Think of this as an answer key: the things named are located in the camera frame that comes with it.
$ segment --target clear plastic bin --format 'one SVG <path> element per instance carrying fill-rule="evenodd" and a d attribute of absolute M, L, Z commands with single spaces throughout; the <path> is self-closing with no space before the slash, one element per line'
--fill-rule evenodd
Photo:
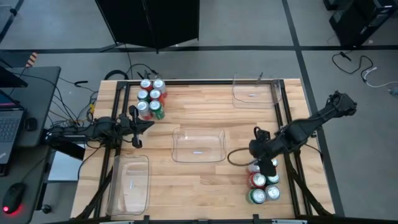
<path fill-rule="evenodd" d="M 173 141 L 175 162 L 219 162 L 226 157 L 225 132 L 220 128 L 176 128 Z"/>
<path fill-rule="evenodd" d="M 106 214 L 141 215 L 149 197 L 149 160 L 146 156 L 116 156 Z"/>
<path fill-rule="evenodd" d="M 236 108 L 267 109 L 282 99 L 279 80 L 262 79 L 260 74 L 235 74 L 232 94 L 233 105 Z"/>

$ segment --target black metal frame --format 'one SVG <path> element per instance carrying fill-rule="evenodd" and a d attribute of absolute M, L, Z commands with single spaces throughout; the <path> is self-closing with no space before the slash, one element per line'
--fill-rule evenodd
<path fill-rule="evenodd" d="M 253 80 L 248 80 L 248 84 L 252 84 Z M 272 84 L 274 82 L 279 82 L 280 87 L 281 87 L 281 92 L 282 92 L 282 101 L 284 104 L 285 108 L 285 113 L 287 117 L 287 121 L 291 122 L 292 120 L 292 115 L 290 113 L 290 108 L 289 108 L 289 102 L 287 99 L 287 94 L 286 94 L 286 89 L 285 89 L 285 83 L 283 80 L 261 80 L 262 83 L 264 84 Z M 140 81 L 118 81 L 116 84 L 116 92 L 114 95 L 114 103 L 113 103 L 113 109 L 112 109 L 112 115 L 111 117 L 113 119 L 117 118 L 117 112 L 119 108 L 119 101 L 120 101 L 120 94 L 122 90 L 124 91 L 124 99 L 123 99 L 123 105 L 122 105 L 122 114 L 127 113 L 127 107 L 128 107 L 128 101 L 129 101 L 129 94 L 130 94 L 130 89 L 132 86 L 139 85 Z M 233 80 L 232 79 L 220 79 L 220 80 L 167 80 L 168 85 L 232 85 Z M 275 113 L 277 117 L 277 123 L 279 128 L 283 127 L 283 120 L 282 120 L 282 113 L 280 112 L 280 106 L 279 102 L 277 101 L 277 95 L 276 95 L 276 90 L 274 89 L 274 86 L 271 85 L 272 88 L 272 97 L 274 99 L 274 108 L 275 108 Z M 103 165 L 101 168 L 101 176 L 99 178 L 99 186 L 104 183 L 105 177 L 108 173 L 108 164 L 109 164 L 109 157 L 110 157 L 110 152 L 111 148 L 109 145 L 105 147 L 105 154 L 104 154 L 104 160 L 103 160 Z M 116 148 L 115 156 L 120 155 L 121 152 L 121 146 Z M 302 163 L 300 159 L 300 154 L 294 154 L 295 156 L 295 161 L 296 161 L 296 166 L 298 168 L 298 175 L 300 178 L 305 181 L 303 169 L 302 169 Z M 285 162 L 290 162 L 290 157 L 288 154 L 284 154 L 284 159 Z M 294 209 L 294 215 L 295 218 L 298 218 L 301 216 L 300 214 L 300 207 L 299 207 L 299 200 L 297 198 L 297 193 L 296 193 L 296 188 L 295 188 L 295 182 L 289 172 L 286 170 L 287 175 L 288 175 L 288 181 L 289 181 L 289 189 L 290 189 L 290 196 L 292 198 L 292 206 Z M 305 202 L 305 210 L 307 212 L 307 215 L 312 215 L 312 210 L 311 206 L 308 202 L 308 200 L 304 197 L 303 199 Z M 100 211 L 101 211 L 101 203 L 98 203 L 95 207 L 94 210 L 94 218 L 99 218 L 100 217 Z M 212 220 L 211 222 L 214 223 L 215 221 L 221 222 L 221 223 L 272 223 L 272 220 L 267 219 L 267 220 L 261 220 L 259 219 L 259 216 L 257 214 L 253 215 L 253 219 L 250 220 Z M 157 220 L 155 222 L 159 223 L 201 223 L 201 221 L 198 220 Z"/>

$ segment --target wooden tabletop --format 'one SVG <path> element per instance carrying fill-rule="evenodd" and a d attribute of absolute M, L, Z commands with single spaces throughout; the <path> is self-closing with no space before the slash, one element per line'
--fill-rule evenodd
<path fill-rule="evenodd" d="M 300 80 L 288 79 L 285 80 L 285 85 L 293 119 L 307 118 L 308 107 Z M 115 89 L 116 81 L 101 82 L 95 108 L 96 118 L 111 115 Z M 150 197 L 149 206 L 143 215 L 150 215 L 151 220 L 252 219 L 253 214 L 259 214 L 260 218 L 294 217 L 282 155 L 277 157 L 277 171 L 280 175 L 277 186 L 281 197 L 262 205 L 251 205 L 246 201 L 249 189 L 245 167 L 232 166 L 226 159 L 212 164 L 181 164 L 172 159 L 172 133 L 175 128 L 224 129 L 227 153 L 248 147 L 249 141 L 254 139 L 255 126 L 271 133 L 278 130 L 273 107 L 235 108 L 232 105 L 231 89 L 231 85 L 170 85 L 167 87 L 169 95 L 165 103 L 165 118 L 156 120 L 155 125 L 142 135 L 143 148 L 135 149 L 131 143 L 123 143 L 122 155 L 145 155 L 149 158 Z M 136 86 L 132 87 L 129 105 L 137 104 L 137 91 Z M 286 124 L 283 106 L 281 110 Z M 131 140 L 131 137 L 126 136 L 125 139 Z M 316 139 L 309 139 L 308 144 L 318 148 Z M 87 148 L 85 157 L 93 152 L 94 149 Z M 103 154 L 104 150 L 100 149 L 82 167 L 71 217 L 81 213 L 94 196 L 100 179 Z M 111 155 L 109 168 L 113 164 L 113 154 Z M 304 146 L 301 158 L 308 188 L 329 212 L 334 212 L 319 153 Z M 248 151 L 243 151 L 231 156 L 231 159 L 245 163 L 252 157 Z M 302 194 L 299 190 L 297 192 L 300 209 L 304 213 Z M 106 192 L 102 216 L 106 214 L 107 199 Z M 113 217 L 113 220 L 142 220 L 143 215 Z"/>

